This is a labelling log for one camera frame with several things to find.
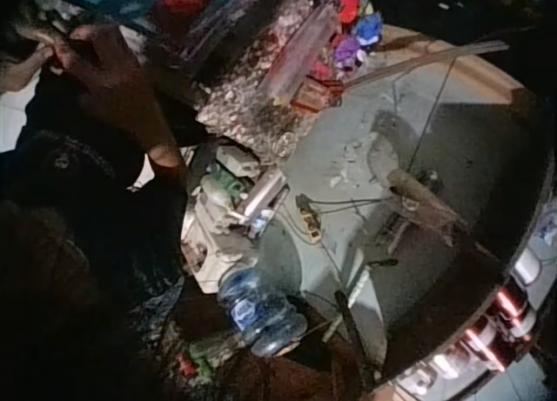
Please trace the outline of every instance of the person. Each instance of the person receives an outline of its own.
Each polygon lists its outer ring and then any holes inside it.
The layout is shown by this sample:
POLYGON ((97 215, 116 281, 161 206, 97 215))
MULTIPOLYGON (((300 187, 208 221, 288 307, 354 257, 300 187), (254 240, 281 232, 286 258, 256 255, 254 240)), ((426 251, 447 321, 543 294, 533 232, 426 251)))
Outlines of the person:
POLYGON ((0 155, 0 385, 16 399, 171 398, 154 343, 183 284, 184 159, 117 26, 68 40, 0 74, 21 88, 43 68, 0 155), (134 192, 145 154, 155 177, 134 192))

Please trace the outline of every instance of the plastic bottle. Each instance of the plastic bottle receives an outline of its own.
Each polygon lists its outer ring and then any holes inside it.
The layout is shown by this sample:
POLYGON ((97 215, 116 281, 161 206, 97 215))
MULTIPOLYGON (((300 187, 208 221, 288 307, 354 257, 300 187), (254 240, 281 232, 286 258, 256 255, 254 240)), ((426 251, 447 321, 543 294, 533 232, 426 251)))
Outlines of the plastic bottle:
POLYGON ((244 342, 252 347, 252 354, 259 358, 276 355, 307 330, 304 316, 255 268, 226 275, 218 290, 218 301, 244 342))

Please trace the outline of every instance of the dark clothing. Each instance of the dark clothing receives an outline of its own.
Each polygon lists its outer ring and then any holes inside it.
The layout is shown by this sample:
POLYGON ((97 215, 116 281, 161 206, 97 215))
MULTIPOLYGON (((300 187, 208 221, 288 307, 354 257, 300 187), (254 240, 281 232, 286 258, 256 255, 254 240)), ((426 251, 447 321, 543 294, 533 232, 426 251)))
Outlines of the dark clothing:
POLYGON ((87 117, 79 93, 73 80, 43 71, 16 149, 0 156, 0 197, 54 209, 100 290, 149 329, 151 317, 164 317, 178 297, 186 196, 161 177, 128 190, 144 152, 123 132, 87 117))

